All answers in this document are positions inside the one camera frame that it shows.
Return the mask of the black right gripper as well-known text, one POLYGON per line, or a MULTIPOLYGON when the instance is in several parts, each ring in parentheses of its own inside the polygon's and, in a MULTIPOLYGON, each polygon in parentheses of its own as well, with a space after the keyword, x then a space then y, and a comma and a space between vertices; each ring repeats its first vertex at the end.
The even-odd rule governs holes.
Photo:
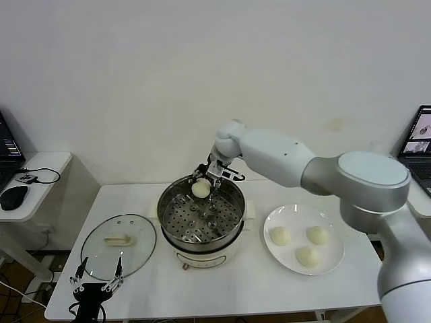
POLYGON ((197 169, 191 174, 192 178, 190 183, 194 184, 200 178, 206 178, 213 182, 213 188, 219 189, 221 186, 221 179, 216 178, 216 165, 215 164, 200 164, 197 169))

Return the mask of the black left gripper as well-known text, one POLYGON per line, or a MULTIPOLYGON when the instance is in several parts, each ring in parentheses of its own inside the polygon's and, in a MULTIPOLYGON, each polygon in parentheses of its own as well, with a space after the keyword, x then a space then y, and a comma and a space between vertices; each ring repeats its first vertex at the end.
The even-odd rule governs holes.
POLYGON ((109 300, 124 282, 122 257, 118 259, 114 277, 106 284, 89 282, 82 285, 87 261, 88 257, 85 257, 77 267, 75 275, 69 277, 75 298, 72 308, 77 307, 77 311, 72 312, 75 317, 73 322, 105 322, 106 310, 103 303, 109 300))

